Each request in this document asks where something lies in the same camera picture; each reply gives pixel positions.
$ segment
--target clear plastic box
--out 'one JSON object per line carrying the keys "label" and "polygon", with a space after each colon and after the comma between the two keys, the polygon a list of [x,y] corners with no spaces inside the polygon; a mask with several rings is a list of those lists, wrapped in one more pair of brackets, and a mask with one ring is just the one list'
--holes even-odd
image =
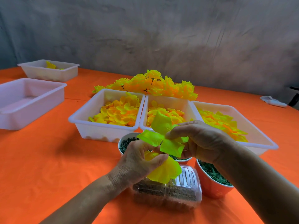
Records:
{"label": "clear plastic box", "polygon": [[181,110],[185,113],[183,116],[186,121],[190,121],[190,119],[193,120],[202,120],[202,117],[200,115],[196,115],[198,111],[194,107],[194,105],[190,105],[190,101],[175,97],[164,97],[164,96],[153,96],[153,95],[146,95],[145,101],[144,101],[144,107],[141,114],[141,120],[140,120],[140,129],[143,131],[149,130],[153,131],[151,127],[147,127],[147,113],[148,113],[148,107],[151,106],[151,102],[156,101],[158,104],[163,104],[164,108],[173,108],[176,110]]}
{"label": "clear plastic box", "polygon": [[[57,66],[59,69],[46,68],[46,61]],[[65,63],[59,61],[50,60],[38,60],[23,64],[18,64],[21,66],[28,78],[31,79],[42,79],[48,81],[66,82],[78,75],[79,64]]]}
{"label": "clear plastic box", "polygon": [[132,127],[118,126],[105,123],[88,121],[88,117],[93,117],[100,112],[102,106],[107,101],[119,100],[122,96],[127,96],[125,91],[102,89],[95,94],[86,104],[69,117],[69,122],[76,124],[82,138],[118,143],[126,134],[138,129],[145,95],[142,93],[131,93],[140,100],[140,107],[137,113],[135,125]]}
{"label": "clear plastic box", "polygon": [[61,82],[17,79],[0,85],[0,128],[20,130],[64,101]]}
{"label": "clear plastic box", "polygon": [[197,108],[201,108],[210,112],[222,112],[225,115],[234,117],[234,121],[237,121],[238,128],[248,133],[246,138],[248,142],[238,142],[245,146],[257,155],[263,154],[268,149],[278,149],[278,145],[275,144],[267,135],[260,131],[255,125],[253,125],[248,119],[246,119],[240,112],[229,105],[218,105],[212,103],[205,103],[199,101],[191,101],[191,105],[196,108],[196,115],[200,116]]}
{"label": "clear plastic box", "polygon": [[202,189],[195,169],[181,165],[182,173],[167,184],[144,178],[132,186],[134,200],[178,211],[191,210],[202,201]]}

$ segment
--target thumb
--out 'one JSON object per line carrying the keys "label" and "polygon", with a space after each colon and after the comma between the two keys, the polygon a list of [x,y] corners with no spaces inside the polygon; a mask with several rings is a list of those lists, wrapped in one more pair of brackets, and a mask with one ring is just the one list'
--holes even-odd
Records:
{"label": "thumb", "polygon": [[166,160],[168,159],[167,154],[159,154],[152,160],[148,161],[148,164],[150,165],[150,168],[152,170],[156,169],[157,167],[161,166]]}

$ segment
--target green shredded material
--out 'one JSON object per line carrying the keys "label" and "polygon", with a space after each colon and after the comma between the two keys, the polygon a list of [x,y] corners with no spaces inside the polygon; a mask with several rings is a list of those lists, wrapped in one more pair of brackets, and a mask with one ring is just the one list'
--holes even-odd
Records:
{"label": "green shredded material", "polygon": [[124,154],[125,151],[126,151],[126,149],[127,149],[127,147],[128,147],[128,145],[129,145],[129,143],[132,142],[132,141],[136,141],[136,140],[139,140],[139,138],[133,137],[133,138],[128,138],[127,140],[123,140],[121,142],[119,150]]}
{"label": "green shredded material", "polygon": [[171,158],[173,158],[174,160],[187,160],[187,159],[180,159],[180,158],[177,158],[176,156],[173,156],[173,155],[169,155]]}
{"label": "green shredded material", "polygon": [[222,176],[222,174],[219,173],[219,171],[215,168],[213,164],[202,162],[201,160],[198,160],[198,162],[202,167],[202,169],[205,171],[205,173],[207,173],[216,182],[219,182],[220,184],[232,186],[232,184],[228,180],[226,180]]}

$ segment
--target left hand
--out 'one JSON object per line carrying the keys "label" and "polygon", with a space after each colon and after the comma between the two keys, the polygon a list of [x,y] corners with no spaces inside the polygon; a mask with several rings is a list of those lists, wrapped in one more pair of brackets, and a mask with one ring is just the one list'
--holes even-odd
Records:
{"label": "left hand", "polygon": [[141,181],[168,159],[167,154],[160,154],[146,161],[144,152],[147,150],[157,150],[157,148],[142,140],[130,142],[117,166],[109,173],[112,183],[124,190]]}

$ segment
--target right hand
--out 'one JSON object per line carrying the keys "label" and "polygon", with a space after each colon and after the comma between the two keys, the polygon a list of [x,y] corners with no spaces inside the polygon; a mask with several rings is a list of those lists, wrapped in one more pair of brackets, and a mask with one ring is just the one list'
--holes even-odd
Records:
{"label": "right hand", "polygon": [[227,133],[202,121],[184,122],[166,134],[167,139],[189,137],[181,159],[195,157],[207,163],[215,163],[232,150],[237,143]]}

